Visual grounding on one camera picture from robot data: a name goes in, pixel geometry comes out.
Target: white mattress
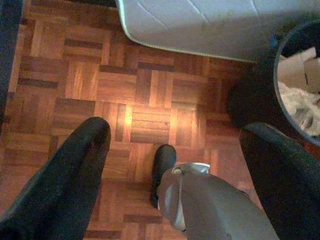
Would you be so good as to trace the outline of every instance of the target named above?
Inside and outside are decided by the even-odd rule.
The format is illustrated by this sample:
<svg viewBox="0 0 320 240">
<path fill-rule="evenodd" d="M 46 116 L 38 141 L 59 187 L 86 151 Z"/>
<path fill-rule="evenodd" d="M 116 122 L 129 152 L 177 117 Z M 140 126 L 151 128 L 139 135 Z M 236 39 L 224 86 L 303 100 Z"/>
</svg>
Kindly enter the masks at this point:
<svg viewBox="0 0 320 240">
<path fill-rule="evenodd" d="M 285 24 L 320 12 L 320 0 L 117 0 L 117 7 L 125 34 L 136 43 L 256 61 Z"/>
</svg>

